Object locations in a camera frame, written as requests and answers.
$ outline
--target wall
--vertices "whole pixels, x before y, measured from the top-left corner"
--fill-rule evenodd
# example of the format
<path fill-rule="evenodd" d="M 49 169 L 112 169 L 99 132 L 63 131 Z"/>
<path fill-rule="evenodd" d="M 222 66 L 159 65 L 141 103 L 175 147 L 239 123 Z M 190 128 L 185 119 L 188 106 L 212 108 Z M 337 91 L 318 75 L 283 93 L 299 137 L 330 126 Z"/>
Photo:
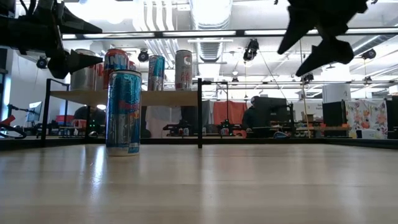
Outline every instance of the wall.
<path fill-rule="evenodd" d="M 34 62 L 18 56 L 15 50 L 10 50 L 7 60 L 12 61 L 8 64 L 9 78 L 11 78 L 11 89 L 9 91 L 9 103 L 20 108 L 28 108 L 29 103 L 43 101 L 40 123 L 44 113 L 45 86 L 46 79 L 53 78 L 49 70 L 40 70 Z M 52 90 L 66 90 L 66 87 L 58 83 L 52 83 Z M 49 121 L 55 119 L 60 114 L 60 108 L 64 106 L 65 100 L 50 98 Z M 12 125 L 25 125 L 26 112 L 13 111 L 12 115 L 16 120 Z"/>

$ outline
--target red and blue can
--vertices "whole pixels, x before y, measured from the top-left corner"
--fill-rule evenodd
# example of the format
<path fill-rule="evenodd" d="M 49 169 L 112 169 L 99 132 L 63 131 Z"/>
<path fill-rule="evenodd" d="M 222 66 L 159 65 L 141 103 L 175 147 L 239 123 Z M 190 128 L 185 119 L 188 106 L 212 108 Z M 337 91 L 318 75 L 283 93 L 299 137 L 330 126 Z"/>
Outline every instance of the red and blue can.
<path fill-rule="evenodd" d="M 136 64 L 133 61 L 129 62 L 129 70 L 133 70 L 133 71 L 137 70 Z"/>
<path fill-rule="evenodd" d="M 118 70 L 109 78 L 106 150 L 110 156 L 139 153 L 141 73 Z"/>
<path fill-rule="evenodd" d="M 103 89 L 107 90 L 109 85 L 110 74 L 117 70 L 129 69 L 129 56 L 127 52 L 120 49 L 109 49 L 104 59 L 104 85 Z"/>
<path fill-rule="evenodd" d="M 163 91 L 164 67 L 165 59 L 163 56 L 152 55 L 149 57 L 148 91 Z"/>

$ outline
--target cable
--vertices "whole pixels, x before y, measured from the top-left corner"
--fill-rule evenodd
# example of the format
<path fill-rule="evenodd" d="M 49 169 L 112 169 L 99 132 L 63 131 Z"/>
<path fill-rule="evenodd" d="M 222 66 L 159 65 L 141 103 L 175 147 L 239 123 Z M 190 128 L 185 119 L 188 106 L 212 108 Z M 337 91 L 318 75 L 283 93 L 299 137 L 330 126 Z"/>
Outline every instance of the cable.
<path fill-rule="evenodd" d="M 25 9 L 25 13 L 27 15 L 27 7 L 26 7 L 26 5 L 24 3 L 24 0 L 19 0 L 19 2 L 21 3 L 22 7 Z"/>
<path fill-rule="evenodd" d="M 301 45 L 301 39 L 300 39 L 300 59 L 301 59 L 301 64 L 303 64 L 303 48 Z M 305 93 L 304 90 L 304 79 L 302 78 L 303 84 L 302 84 L 302 89 L 303 89 L 303 100 L 304 100 L 304 115 L 305 115 L 305 120 L 307 121 L 307 131 L 308 131 L 308 138 L 311 139 L 311 132 L 310 132 L 310 122 L 308 121 L 308 114 L 307 114 L 307 102 L 306 102 L 306 97 L 307 94 Z"/>
<path fill-rule="evenodd" d="M 261 53 L 261 50 L 260 50 L 260 49 L 259 49 L 259 51 L 260 51 L 262 60 L 264 61 L 265 65 L 266 65 L 266 67 L 267 67 L 267 69 L 268 69 L 269 74 L 271 75 L 272 79 L 274 79 L 274 82 L 276 83 L 276 86 L 278 87 L 278 89 L 280 90 L 280 92 L 282 93 L 282 95 L 284 96 L 284 98 L 286 99 L 286 102 L 287 102 L 287 98 L 286 98 L 284 92 L 283 92 L 282 89 L 279 87 L 279 84 L 278 84 L 278 82 L 276 81 L 274 75 L 272 74 L 271 69 L 269 69 L 268 64 L 267 64 L 267 62 L 266 62 L 264 56 L 262 56 L 262 53 Z"/>

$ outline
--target monitor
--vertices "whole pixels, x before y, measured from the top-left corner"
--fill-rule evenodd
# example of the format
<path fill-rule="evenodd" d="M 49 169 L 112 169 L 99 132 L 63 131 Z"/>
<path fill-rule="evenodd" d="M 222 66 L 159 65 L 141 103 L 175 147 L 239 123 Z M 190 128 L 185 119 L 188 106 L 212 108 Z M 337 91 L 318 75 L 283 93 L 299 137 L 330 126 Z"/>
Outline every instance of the monitor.
<path fill-rule="evenodd" d="M 27 122 L 34 122 L 40 120 L 42 112 L 42 102 L 29 103 L 29 112 L 27 112 Z"/>
<path fill-rule="evenodd" d="M 269 127 L 271 121 L 289 121 L 285 98 L 259 97 L 256 100 L 257 127 Z"/>

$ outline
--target poster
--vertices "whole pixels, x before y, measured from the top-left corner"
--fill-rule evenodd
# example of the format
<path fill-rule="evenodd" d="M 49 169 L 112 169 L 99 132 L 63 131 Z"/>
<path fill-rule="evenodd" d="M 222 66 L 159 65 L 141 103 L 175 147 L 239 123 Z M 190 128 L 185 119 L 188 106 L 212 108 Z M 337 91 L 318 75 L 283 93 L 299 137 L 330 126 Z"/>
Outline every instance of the poster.
<path fill-rule="evenodd" d="M 387 139 L 387 108 L 384 100 L 346 101 L 349 136 L 356 138 L 356 130 L 374 131 L 372 138 Z"/>

